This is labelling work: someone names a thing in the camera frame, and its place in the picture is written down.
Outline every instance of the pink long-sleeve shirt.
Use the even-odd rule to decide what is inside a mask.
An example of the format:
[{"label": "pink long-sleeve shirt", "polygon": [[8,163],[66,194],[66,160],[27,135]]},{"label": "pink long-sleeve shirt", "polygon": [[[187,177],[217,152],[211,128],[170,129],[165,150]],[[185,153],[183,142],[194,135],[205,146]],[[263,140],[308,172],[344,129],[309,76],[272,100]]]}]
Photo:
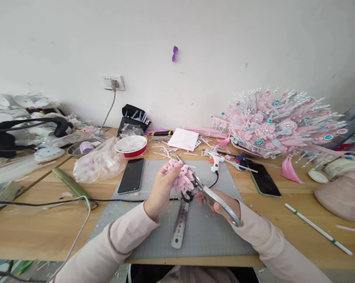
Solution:
[{"label": "pink long-sleeve shirt", "polygon": [[[329,283],[328,277],[288,241],[282,231],[239,202],[241,225],[235,233],[260,254],[261,261],[282,283]],[[151,220],[143,203],[110,223],[82,247],[56,275],[55,283],[110,282],[119,265],[160,225]],[[237,282],[226,268],[176,266],[161,283]]]}]

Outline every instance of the pink sleeve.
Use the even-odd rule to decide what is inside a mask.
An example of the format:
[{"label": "pink sleeve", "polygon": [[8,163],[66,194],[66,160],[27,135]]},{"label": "pink sleeve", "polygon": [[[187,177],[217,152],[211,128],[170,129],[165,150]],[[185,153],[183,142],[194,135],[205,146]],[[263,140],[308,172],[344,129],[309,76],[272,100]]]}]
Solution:
[{"label": "pink sleeve", "polygon": [[282,231],[239,202],[241,225],[234,231],[260,254],[261,261],[282,283],[332,282],[288,241]]},{"label": "pink sleeve", "polygon": [[110,282],[119,265],[160,225],[136,206],[84,245],[61,269],[53,282]]}]

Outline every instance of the person's right hand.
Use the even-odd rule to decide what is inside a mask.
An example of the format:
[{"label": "person's right hand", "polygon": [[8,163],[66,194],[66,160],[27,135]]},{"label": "person's right hand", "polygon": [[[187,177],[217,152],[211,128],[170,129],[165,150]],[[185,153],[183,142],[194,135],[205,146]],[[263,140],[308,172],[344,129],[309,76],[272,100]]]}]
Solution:
[{"label": "person's right hand", "polygon": [[[219,196],[234,211],[234,213],[240,219],[240,216],[241,216],[240,205],[236,199],[229,197],[227,194],[225,194],[224,192],[221,192],[219,190],[212,189],[212,192],[215,193],[217,196]],[[200,206],[202,206],[204,199],[206,199],[205,196],[201,192],[198,192],[197,194],[195,194],[194,197],[199,198]],[[220,215],[225,217],[228,221],[233,221],[233,218],[226,212],[226,210],[218,202],[215,202],[213,206],[209,203],[208,200],[206,200],[206,202],[212,211],[219,213]]]}]

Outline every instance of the electrical outlet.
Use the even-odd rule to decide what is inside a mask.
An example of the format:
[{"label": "electrical outlet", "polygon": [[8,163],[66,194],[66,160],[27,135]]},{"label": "electrical outlet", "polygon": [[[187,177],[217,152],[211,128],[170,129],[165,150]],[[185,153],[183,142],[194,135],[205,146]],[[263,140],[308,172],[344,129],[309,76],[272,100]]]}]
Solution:
[{"label": "electrical outlet", "polygon": [[99,75],[100,82],[104,89],[112,90],[111,87],[111,79],[115,80],[119,83],[119,87],[116,90],[123,90],[125,91],[125,85],[123,81],[123,76],[112,76],[112,75]]}]

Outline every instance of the smartphone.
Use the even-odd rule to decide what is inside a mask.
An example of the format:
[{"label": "smartphone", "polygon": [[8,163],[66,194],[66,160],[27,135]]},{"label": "smartphone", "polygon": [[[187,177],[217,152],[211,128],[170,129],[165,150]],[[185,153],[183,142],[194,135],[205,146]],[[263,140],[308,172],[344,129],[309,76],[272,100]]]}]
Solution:
[{"label": "smartphone", "polygon": [[131,159],[128,161],[117,191],[118,194],[134,193],[139,191],[141,187],[144,161],[145,160],[143,158]]},{"label": "smartphone", "polygon": [[248,167],[258,171],[257,173],[250,171],[250,173],[260,194],[268,197],[281,197],[280,191],[263,165],[248,162]]}]

